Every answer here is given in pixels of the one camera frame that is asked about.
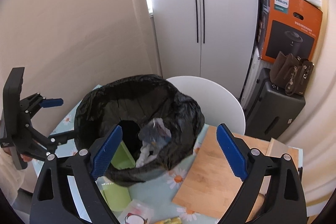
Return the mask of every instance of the floral tablecloth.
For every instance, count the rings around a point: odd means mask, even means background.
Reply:
[[[52,134],[60,133],[74,128],[74,117],[76,109],[79,103],[69,112],[69,114],[59,123]],[[176,168],[167,172],[161,177],[151,180],[145,183],[138,183],[129,188],[129,193],[132,199],[139,200],[146,203],[154,209],[154,217],[151,222],[154,223],[159,220],[180,216],[183,224],[216,224],[218,219],[211,218],[205,215],[201,215],[197,212],[189,210],[188,208],[182,208],[172,203],[172,199],[177,193],[180,185],[183,183],[196,154],[201,147],[202,141],[208,130],[208,125],[204,125],[201,133],[199,134],[194,146],[193,155],[185,158]],[[74,140],[69,140],[68,143],[60,145],[55,154],[58,157],[65,157],[74,155],[77,152]],[[39,175],[43,162],[33,160],[34,169],[37,175]],[[90,221],[90,218],[85,210],[85,207],[81,201],[76,182],[74,177],[68,177],[70,189],[73,195],[73,199],[77,208],[77,211],[81,218]],[[116,216],[119,216],[120,212],[114,212]]]

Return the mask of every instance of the orange box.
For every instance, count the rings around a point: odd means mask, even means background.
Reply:
[[[322,22],[322,11],[305,0],[262,0],[258,49],[274,63],[281,51],[311,60]]]

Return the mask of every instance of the silver rivet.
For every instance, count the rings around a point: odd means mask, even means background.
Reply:
[[[86,149],[82,149],[79,152],[79,155],[81,155],[81,156],[85,156],[86,154],[87,154],[87,150]]]
[[[251,154],[252,154],[252,155],[255,155],[255,156],[259,156],[259,155],[260,155],[260,151],[259,151],[258,149],[253,148],[253,149],[251,150]]]
[[[50,154],[50,155],[47,157],[48,160],[53,160],[54,158],[55,158],[55,155],[54,155],[54,154]]]
[[[288,154],[284,154],[284,155],[283,155],[283,158],[284,158],[285,160],[291,160],[291,159],[292,159],[292,157],[291,157],[290,155],[288,155]]]

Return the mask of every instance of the white wardrobe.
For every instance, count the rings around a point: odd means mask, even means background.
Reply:
[[[210,79],[239,97],[248,71],[258,0],[152,0],[164,78]]]

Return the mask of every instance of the white chair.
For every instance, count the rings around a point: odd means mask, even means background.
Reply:
[[[225,123],[231,132],[244,135],[243,109],[238,100],[221,85],[195,76],[176,76],[168,78],[167,81],[197,101],[205,123],[216,127]]]

